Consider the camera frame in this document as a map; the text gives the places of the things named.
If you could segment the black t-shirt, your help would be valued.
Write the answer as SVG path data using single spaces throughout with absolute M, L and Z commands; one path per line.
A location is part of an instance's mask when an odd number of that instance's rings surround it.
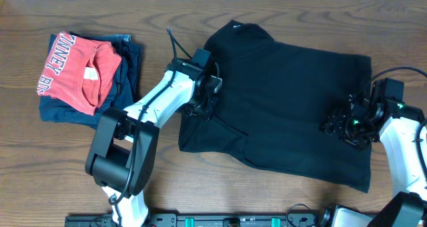
M 252 168 L 369 190 L 371 151 L 320 129 L 367 84 L 368 56 L 281 43 L 238 21 L 204 47 L 219 65 L 222 88 L 212 119 L 182 115 L 181 151 L 220 152 Z

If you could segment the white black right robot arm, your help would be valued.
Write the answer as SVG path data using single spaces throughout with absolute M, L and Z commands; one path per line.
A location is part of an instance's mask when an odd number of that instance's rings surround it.
M 341 205 L 327 207 L 318 226 L 425 226 L 426 118 L 421 109 L 396 97 L 379 97 L 371 104 L 371 139 L 386 151 L 393 198 L 375 215 Z

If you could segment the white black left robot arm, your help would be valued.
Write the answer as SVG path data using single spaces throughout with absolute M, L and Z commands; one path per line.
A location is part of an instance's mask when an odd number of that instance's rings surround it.
M 109 108 L 98 123 L 85 171 L 108 196 L 116 226 L 143 226 L 143 189 L 151 176 L 159 131 L 178 110 L 209 118 L 222 86 L 220 69 L 168 65 L 162 80 L 123 110 Z

